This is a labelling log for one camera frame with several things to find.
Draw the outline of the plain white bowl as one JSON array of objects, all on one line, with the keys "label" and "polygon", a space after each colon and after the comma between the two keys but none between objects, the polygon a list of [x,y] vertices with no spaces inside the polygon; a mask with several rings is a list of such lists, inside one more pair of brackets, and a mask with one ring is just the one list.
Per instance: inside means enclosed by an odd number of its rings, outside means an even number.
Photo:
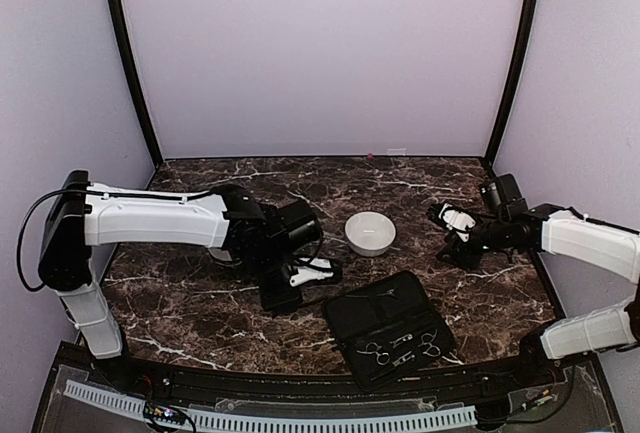
[{"label": "plain white bowl", "polygon": [[385,215],[365,211],[346,221],[344,233],[348,246],[355,253],[372,258],[389,250],[396,238],[396,227]]}]

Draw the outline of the black zippered tool case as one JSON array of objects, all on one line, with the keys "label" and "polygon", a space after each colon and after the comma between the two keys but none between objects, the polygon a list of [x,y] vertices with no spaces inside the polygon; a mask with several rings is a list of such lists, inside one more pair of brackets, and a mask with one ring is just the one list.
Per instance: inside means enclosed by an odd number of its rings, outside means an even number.
[{"label": "black zippered tool case", "polygon": [[[395,288],[398,300],[371,301],[366,295]],[[428,298],[419,278],[400,271],[364,287],[324,302],[322,313],[355,383],[364,392],[375,391],[389,383],[427,367],[452,352],[454,335]],[[441,349],[438,358],[421,353],[420,336],[436,332],[435,343]],[[386,366],[373,356],[360,355],[357,349],[367,343],[380,344],[389,354]]]}]

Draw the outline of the black hair clip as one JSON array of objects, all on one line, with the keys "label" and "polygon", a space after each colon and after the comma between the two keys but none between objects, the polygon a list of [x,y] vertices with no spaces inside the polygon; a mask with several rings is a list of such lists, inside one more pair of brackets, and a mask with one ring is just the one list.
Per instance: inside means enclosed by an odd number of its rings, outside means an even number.
[{"label": "black hair clip", "polygon": [[286,304],[281,311],[285,314],[289,314],[289,313],[293,313],[299,309],[304,309],[307,307],[311,307],[317,304],[321,304],[323,302],[325,302],[326,300],[328,300],[329,297],[328,296],[323,296],[323,297],[319,297],[319,298],[315,298],[313,300],[306,300],[306,301],[302,301],[302,302],[296,302],[296,303],[290,303],[290,304]]},{"label": "black hair clip", "polygon": [[366,295],[366,298],[371,301],[382,301],[383,299],[398,300],[398,295],[395,288],[390,288],[384,292],[372,292]]}]

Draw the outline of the silver thinning scissors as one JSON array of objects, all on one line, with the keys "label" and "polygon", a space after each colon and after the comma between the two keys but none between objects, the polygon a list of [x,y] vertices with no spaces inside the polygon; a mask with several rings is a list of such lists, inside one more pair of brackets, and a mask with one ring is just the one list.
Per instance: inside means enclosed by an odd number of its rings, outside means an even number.
[{"label": "silver thinning scissors", "polygon": [[438,358],[441,355],[441,349],[435,343],[436,338],[436,332],[425,332],[421,334],[419,348],[424,356]]}]

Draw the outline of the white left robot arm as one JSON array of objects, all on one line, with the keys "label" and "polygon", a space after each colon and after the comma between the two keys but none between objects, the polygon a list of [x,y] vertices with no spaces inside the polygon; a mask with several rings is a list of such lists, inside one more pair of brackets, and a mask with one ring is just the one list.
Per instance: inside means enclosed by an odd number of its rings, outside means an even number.
[{"label": "white left robot arm", "polygon": [[56,292],[101,370],[120,389],[141,380],[92,268],[92,251],[111,244],[174,244],[219,250],[240,261],[259,285],[263,308],[297,306],[294,257],[321,239],[317,216],[303,200],[282,207],[257,201],[234,184],[196,193],[128,190],[93,183],[85,170],[33,203],[52,200],[37,274]]}]

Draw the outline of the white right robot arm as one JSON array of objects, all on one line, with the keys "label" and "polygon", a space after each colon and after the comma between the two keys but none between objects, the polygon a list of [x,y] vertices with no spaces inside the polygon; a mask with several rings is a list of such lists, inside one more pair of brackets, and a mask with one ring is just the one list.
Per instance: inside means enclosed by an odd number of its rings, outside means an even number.
[{"label": "white right robot arm", "polygon": [[443,262],[471,271],[487,254],[521,252],[547,269],[566,315],[524,339],[510,366],[517,385],[534,385],[549,360],[638,347],[638,231],[553,204],[481,214],[440,203],[427,216],[446,234]]}]

